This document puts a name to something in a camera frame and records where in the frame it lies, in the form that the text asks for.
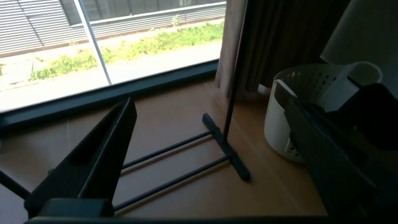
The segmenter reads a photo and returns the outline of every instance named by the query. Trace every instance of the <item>wooden floor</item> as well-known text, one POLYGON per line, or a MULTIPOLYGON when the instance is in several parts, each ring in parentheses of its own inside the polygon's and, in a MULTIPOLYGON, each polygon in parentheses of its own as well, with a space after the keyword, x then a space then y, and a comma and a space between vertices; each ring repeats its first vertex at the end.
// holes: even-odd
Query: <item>wooden floor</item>
MULTIPOLYGON (((325 215, 315 186, 302 166, 275 153, 264 137, 267 95, 238 104, 229 142, 252 175, 245 183, 227 162, 119 212, 126 217, 240 217, 325 215)), ((138 119, 126 162, 206 131, 208 113, 222 129, 227 101, 213 80, 136 101, 138 119)), ((2 140, 0 169, 33 190, 109 108, 69 118, 2 140)), ((211 137, 176 149, 122 173, 113 204, 119 204, 223 156, 211 137)), ((23 201, 0 186, 0 220, 27 219, 23 201)))

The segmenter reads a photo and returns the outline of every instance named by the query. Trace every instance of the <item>white plastic basket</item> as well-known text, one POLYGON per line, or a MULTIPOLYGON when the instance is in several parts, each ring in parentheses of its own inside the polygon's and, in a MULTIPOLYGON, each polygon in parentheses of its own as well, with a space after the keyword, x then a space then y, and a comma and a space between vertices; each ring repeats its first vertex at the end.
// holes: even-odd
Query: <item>white plastic basket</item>
POLYGON ((337 110, 358 91, 347 77, 366 85, 381 82, 382 72, 372 63, 356 62, 351 65, 302 65, 278 73, 272 85, 264 125, 264 134, 273 150, 290 161, 304 163, 290 143, 290 128, 284 114, 288 99, 295 96, 326 111, 337 110))

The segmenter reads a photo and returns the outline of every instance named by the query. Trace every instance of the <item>black pole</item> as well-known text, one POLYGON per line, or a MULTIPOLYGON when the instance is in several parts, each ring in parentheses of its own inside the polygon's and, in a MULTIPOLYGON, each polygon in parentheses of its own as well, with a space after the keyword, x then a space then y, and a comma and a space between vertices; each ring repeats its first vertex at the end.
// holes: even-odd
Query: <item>black pole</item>
POLYGON ((10 191, 20 196, 22 199, 26 199, 30 192, 27 191, 23 186, 18 184, 15 180, 12 180, 9 176, 0 170, 0 184, 7 187, 10 191))
POLYGON ((148 159, 153 158, 155 156, 161 155, 161 154, 163 154, 165 152, 169 152, 170 150, 176 149, 176 148, 178 148, 180 146, 183 146, 183 145, 188 144, 190 142, 196 141, 196 140, 201 139, 203 137, 206 137, 207 135, 210 135, 210 134, 211 134, 211 131, 207 131, 205 133, 199 134, 197 136, 194 136, 194 137, 189 138, 187 140, 184 140, 182 142, 176 143, 176 144, 174 144, 172 146, 166 147, 166 148, 161 149, 159 151, 156 151, 156 152, 153 152, 153 153, 148 154, 146 156, 143 156, 143 157, 141 157, 139 159, 136 159, 135 161, 128 162, 128 163, 123 165, 123 169, 126 169, 128 167, 134 166, 134 165, 136 165, 136 164, 138 164, 140 162, 144 162, 145 160, 148 160, 148 159))
POLYGON ((181 181, 184 181, 184 180, 186 180, 186 179, 188 179, 190 177, 193 177, 194 175, 197 175, 197 174, 199 174, 199 173, 201 173, 201 172, 203 172, 205 170, 208 170, 208 169, 210 169, 210 168, 212 168, 214 166, 217 166, 218 164, 220 164, 220 163, 222 163, 224 161, 227 161, 228 159, 229 159, 229 156, 224 156, 221 159, 217 159, 216 161, 211 162, 211 163, 209 163, 207 165, 204 165, 203 167, 197 168, 194 171, 191 171, 191 172, 189 172, 187 174, 182 175, 181 177, 178 177, 178 178, 176 178, 174 180, 171 180, 171 181, 167 182, 166 184, 160 185, 160 186, 158 186, 158 187, 156 187, 156 188, 154 188, 154 189, 152 189, 150 191, 147 191, 147 192, 145 192, 143 194, 138 195, 135 198, 127 200, 127 201, 125 201, 125 202, 123 202, 123 203, 121 203, 119 205, 116 205, 114 207, 114 211, 116 212, 116 211, 118 211, 120 209, 124 209, 127 206, 130 206, 130 205, 132 205, 132 204, 134 204, 134 203, 136 203, 136 202, 138 202, 138 201, 140 201, 142 199, 145 199, 145 198, 147 198, 147 197, 149 197, 151 195, 156 194, 157 192, 160 192, 160 191, 162 191, 162 190, 164 190, 164 189, 166 189, 168 187, 171 187, 171 186, 173 186, 173 185, 175 185, 175 184, 177 184, 177 183, 179 183, 181 181))
POLYGON ((239 47, 238 47, 238 54, 236 56, 236 65, 235 65, 235 71, 234 71, 234 77, 232 80, 232 89, 231 89, 231 96, 229 97, 229 104, 228 104, 228 110, 226 113, 226 119, 225 119, 225 126, 224 126, 224 131, 223 131, 223 136, 224 142, 228 141, 228 133, 229 133, 229 127, 231 126, 231 120, 232 120, 232 113, 234 111, 234 104, 235 104, 235 99, 236 99, 236 94, 238 92, 238 83, 239 83, 239 78, 243 72, 243 63, 242 61, 244 60, 244 54, 245 54, 245 49, 247 45, 247 40, 249 36, 249 19, 248 15, 250 15, 250 12, 248 10, 251 9, 250 7, 250 1, 247 0, 246 2, 246 10, 244 12, 244 17, 243 17, 243 25, 242 25, 242 30, 241 30, 241 38, 239 41, 239 47))

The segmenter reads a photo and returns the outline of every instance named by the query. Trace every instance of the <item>curtain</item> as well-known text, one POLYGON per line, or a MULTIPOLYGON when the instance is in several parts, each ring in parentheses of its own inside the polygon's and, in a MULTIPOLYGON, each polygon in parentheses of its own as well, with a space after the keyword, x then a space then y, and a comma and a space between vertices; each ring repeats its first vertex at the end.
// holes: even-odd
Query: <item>curtain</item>
POLYGON ((275 75, 285 68, 321 62, 320 54, 348 3, 227 0, 216 86, 229 96, 238 53, 244 55, 238 96, 257 91, 259 84, 271 87, 275 75), (248 32, 244 39, 243 20, 248 32))

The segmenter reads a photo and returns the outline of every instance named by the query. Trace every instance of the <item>glass pane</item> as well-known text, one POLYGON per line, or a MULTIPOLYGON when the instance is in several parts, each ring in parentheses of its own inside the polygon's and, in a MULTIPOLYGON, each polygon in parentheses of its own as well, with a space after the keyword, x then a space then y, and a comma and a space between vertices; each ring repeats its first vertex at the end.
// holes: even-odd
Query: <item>glass pane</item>
POLYGON ((110 2, 115 5, 116 2, 127 3, 131 15, 134 15, 129 19, 95 25, 95 34, 97 39, 101 39, 98 44, 112 83, 126 82, 220 57, 226 6, 224 1, 107 2, 108 5, 110 2))
POLYGON ((0 4, 0 112, 108 86, 83 28, 44 4, 62 9, 58 1, 0 4))

